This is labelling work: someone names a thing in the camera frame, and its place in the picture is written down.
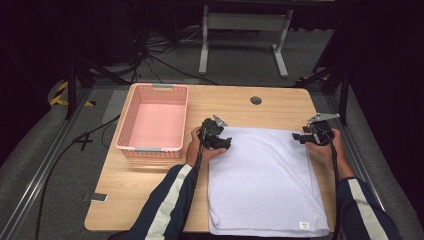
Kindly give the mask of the right arm blue sleeve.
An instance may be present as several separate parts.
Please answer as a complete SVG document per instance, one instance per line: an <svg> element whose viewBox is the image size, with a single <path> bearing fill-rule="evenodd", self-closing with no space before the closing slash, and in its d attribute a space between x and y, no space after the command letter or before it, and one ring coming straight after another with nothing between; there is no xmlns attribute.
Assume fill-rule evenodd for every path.
<svg viewBox="0 0 424 240"><path fill-rule="evenodd" d="M365 158L360 153L357 142L355 141L354 136L352 135L353 128L350 125L344 125L341 119L333 120L333 123L336 128L339 129L342 133L342 139L345 143L347 154L349 155L351 166L353 167L355 173L362 180L368 183L379 206L383 210L388 211L388 207L383 201L382 195L379 189L377 188L376 182L374 181L371 173L367 169Z"/></svg>

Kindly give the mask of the yellow black floor tape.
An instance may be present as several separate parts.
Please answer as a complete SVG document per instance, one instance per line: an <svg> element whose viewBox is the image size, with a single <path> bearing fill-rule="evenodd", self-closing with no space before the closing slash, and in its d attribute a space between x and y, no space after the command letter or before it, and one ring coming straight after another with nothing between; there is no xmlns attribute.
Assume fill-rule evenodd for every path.
<svg viewBox="0 0 424 240"><path fill-rule="evenodd" d="M69 105L69 102L67 100L64 100L62 98L62 95L67 90L67 88L68 88L68 82L66 80L64 80L59 85L59 87L56 90L56 93L54 94L54 96L50 100L50 105L51 106L53 106L53 105L68 106Z"/></svg>

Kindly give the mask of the black tripod stand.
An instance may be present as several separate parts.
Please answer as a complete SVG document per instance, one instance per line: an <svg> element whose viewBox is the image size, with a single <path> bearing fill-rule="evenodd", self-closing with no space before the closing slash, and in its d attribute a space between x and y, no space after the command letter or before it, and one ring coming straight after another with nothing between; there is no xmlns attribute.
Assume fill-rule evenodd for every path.
<svg viewBox="0 0 424 240"><path fill-rule="evenodd" d="M90 69L94 69L101 75L106 76L112 81L120 85L130 85L130 82L122 79L115 73L107 70L103 66L88 60L87 58L77 56L73 57L68 65L67 77L68 82L68 107L66 120L69 120L77 110L77 82L80 82L83 88L92 88L94 79L90 73Z"/></svg>
<svg viewBox="0 0 424 240"><path fill-rule="evenodd" d="M324 85L321 87L321 92L324 95L333 95L337 89L340 89L340 98L338 104L338 113L341 117L341 122L344 126L347 125L347 102L349 93L350 74L346 66L332 66L325 68L310 77L299 78L293 88L304 88L315 81L327 78Z"/></svg>

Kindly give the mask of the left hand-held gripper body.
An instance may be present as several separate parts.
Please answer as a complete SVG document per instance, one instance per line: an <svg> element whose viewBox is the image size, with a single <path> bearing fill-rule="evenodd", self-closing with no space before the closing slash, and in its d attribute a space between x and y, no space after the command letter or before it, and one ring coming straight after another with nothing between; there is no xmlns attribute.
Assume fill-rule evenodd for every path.
<svg viewBox="0 0 424 240"><path fill-rule="evenodd" d="M219 135L226 126L227 124L216 115L213 118L206 118L202 122L201 130L198 134L202 145L208 149L215 149L215 144L221 142Z"/></svg>

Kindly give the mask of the metal floor rail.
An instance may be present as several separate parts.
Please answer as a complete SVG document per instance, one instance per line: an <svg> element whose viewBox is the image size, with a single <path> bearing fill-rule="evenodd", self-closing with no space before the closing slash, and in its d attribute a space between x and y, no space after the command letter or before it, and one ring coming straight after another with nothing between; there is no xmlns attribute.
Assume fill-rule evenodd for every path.
<svg viewBox="0 0 424 240"><path fill-rule="evenodd" d="M59 155L92 90L77 94L76 110L53 107L23 138L0 169L0 240L14 240Z"/></svg>

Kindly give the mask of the light purple towel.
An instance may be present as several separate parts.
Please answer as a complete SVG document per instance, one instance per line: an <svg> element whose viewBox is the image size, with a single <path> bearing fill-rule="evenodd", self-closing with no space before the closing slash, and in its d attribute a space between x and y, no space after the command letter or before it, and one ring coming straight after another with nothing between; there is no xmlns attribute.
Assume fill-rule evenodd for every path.
<svg viewBox="0 0 424 240"><path fill-rule="evenodd" d="M215 235L329 234L317 177L290 130L228 127L229 150L209 164L209 228Z"/></svg>

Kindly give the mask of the person's left hand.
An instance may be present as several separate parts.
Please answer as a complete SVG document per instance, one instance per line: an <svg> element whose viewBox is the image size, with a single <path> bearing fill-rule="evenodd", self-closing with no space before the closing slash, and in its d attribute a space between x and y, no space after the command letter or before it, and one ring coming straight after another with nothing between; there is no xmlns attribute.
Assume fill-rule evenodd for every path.
<svg viewBox="0 0 424 240"><path fill-rule="evenodd" d="M200 132L201 127L198 126L191 131L192 140L188 145L186 152L186 164L194 167L197 161L199 149L200 149L200 139L198 133ZM222 155L227 152L226 148L219 148L214 150L204 149L202 153L202 162L209 163L214 157Z"/></svg>

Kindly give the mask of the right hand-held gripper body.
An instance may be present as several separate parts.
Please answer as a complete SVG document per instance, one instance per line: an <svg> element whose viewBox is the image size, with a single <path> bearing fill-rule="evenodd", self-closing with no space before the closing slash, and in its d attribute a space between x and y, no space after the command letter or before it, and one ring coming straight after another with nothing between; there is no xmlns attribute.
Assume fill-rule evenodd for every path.
<svg viewBox="0 0 424 240"><path fill-rule="evenodd" d="M310 133L314 138L314 144L319 146L325 146L329 144L334 138L333 130L329 126L328 121L332 119L339 118L340 115L330 114L330 113L317 113L315 116L312 116L308 119L308 124L311 125Z"/></svg>

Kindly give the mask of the pink plastic basket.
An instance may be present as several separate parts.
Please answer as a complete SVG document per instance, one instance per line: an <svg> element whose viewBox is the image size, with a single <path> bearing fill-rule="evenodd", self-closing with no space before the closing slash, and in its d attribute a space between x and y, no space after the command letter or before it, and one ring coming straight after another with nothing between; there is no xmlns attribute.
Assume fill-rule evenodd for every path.
<svg viewBox="0 0 424 240"><path fill-rule="evenodd" d="M115 146L127 158L181 158L189 87L133 84Z"/></svg>

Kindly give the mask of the person's right hand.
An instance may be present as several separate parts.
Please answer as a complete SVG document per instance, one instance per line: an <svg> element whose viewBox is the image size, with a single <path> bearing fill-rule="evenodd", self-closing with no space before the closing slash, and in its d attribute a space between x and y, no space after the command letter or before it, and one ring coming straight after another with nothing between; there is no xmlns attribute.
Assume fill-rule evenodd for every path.
<svg viewBox="0 0 424 240"><path fill-rule="evenodd" d="M332 140L332 144L334 146L336 152L336 160L337 166L341 167L342 165L346 165L346 157L343 142L341 139L341 133L338 129L332 129L334 138ZM326 146L319 146L314 143L307 142L305 144L308 152L311 156L317 157L318 161L324 164L326 167L330 169L334 169L333 167L333 151L331 145L328 144Z"/></svg>

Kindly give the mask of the grey metal stand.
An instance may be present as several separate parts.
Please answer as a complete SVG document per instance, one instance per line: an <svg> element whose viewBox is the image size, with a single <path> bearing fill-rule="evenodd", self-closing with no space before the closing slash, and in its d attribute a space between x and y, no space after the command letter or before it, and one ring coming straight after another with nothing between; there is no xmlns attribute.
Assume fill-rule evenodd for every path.
<svg viewBox="0 0 424 240"><path fill-rule="evenodd" d="M280 33L278 42L272 45L272 51L280 76L287 78L288 70L283 59L282 48L289 31L292 16L292 10L288 10L283 15L215 13L210 12L209 7L205 6L202 16L202 48L198 69L199 74L205 75L207 73L208 32L210 30L247 30Z"/></svg>

